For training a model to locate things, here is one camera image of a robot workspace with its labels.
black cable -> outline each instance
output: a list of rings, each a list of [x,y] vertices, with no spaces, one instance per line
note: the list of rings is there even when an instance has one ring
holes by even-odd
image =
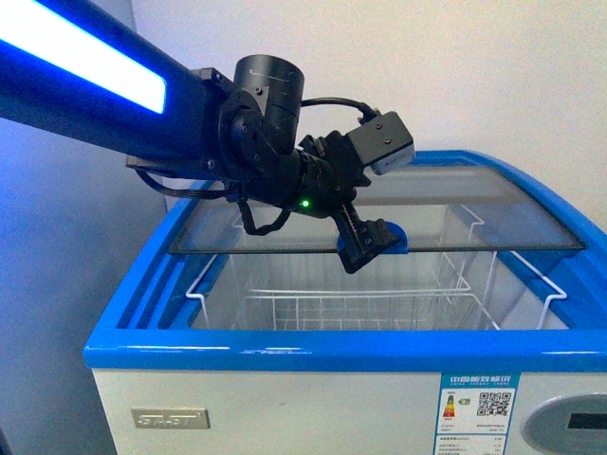
[[[232,189],[230,188],[226,188],[225,190],[175,190],[159,184],[154,180],[154,178],[144,171],[135,169],[135,172],[148,187],[150,187],[152,190],[161,192],[165,196],[188,197],[190,199],[219,199],[220,197],[227,196],[232,192]]]
[[[327,97],[327,98],[314,98],[312,100],[303,100],[302,107],[307,106],[319,106],[322,104],[338,104],[341,106],[349,106],[359,109],[360,112],[364,115],[364,121],[369,121],[375,117],[377,117],[377,112],[369,105],[364,102],[349,100],[347,98],[335,98],[335,97]]]
[[[275,230],[282,228],[285,225],[286,220],[288,220],[288,217],[291,216],[291,212],[289,210],[283,210],[271,225],[255,227],[253,214],[250,211],[247,201],[245,199],[238,199],[237,204],[238,209],[240,209],[240,214],[243,217],[243,226],[245,227],[245,232],[248,235],[267,235],[270,232],[274,232]]]

wire basket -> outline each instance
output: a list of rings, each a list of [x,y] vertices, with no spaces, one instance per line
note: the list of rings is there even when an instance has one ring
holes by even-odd
[[[458,227],[470,238],[482,225],[478,217],[471,220]],[[191,286],[188,297],[201,303],[193,328],[566,328],[549,310],[550,301],[566,295],[518,253],[509,254],[543,281],[543,301],[495,251],[380,255],[355,275],[343,272],[335,254],[232,254],[210,292],[195,293],[205,271]]]

blue led light strip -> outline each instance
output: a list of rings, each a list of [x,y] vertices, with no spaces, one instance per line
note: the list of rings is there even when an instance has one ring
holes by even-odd
[[[33,0],[0,0],[0,40],[158,114],[166,82]]]

glass panel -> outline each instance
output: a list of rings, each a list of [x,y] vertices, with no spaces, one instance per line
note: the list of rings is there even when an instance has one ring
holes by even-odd
[[[383,218],[407,233],[410,251],[582,249],[566,227],[490,168],[406,168],[358,189],[360,218]],[[251,201],[257,226],[279,210]],[[235,204],[200,201],[171,246],[172,253],[334,252],[333,220],[291,215],[265,237],[244,232]]]

